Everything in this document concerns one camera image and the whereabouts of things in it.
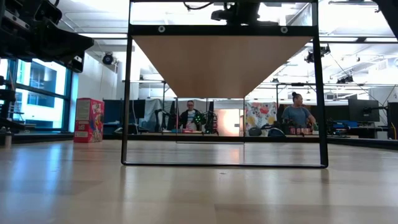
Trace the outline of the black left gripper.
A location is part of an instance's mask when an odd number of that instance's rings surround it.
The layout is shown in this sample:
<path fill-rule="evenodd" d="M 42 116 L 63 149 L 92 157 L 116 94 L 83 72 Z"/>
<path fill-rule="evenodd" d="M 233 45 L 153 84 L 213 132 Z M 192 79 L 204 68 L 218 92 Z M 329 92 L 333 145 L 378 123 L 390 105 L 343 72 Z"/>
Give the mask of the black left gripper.
<path fill-rule="evenodd" d="M 35 58 L 56 62 L 74 72 L 82 72 L 85 51 L 94 45 L 90 37 L 59 29 L 49 19 L 39 21 L 32 28 L 30 46 Z"/>

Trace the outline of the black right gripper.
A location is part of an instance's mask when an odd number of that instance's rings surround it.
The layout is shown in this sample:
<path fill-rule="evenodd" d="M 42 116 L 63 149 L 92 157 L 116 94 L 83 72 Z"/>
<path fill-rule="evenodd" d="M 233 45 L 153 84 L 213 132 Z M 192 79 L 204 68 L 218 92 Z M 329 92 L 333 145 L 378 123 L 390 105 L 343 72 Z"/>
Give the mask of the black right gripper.
<path fill-rule="evenodd" d="M 259 20 L 260 15 L 258 14 L 258 11 L 260 5 L 260 2 L 235 3 L 228 9 L 232 15 L 226 20 L 226 24 L 232 26 L 278 26 L 278 22 Z"/>

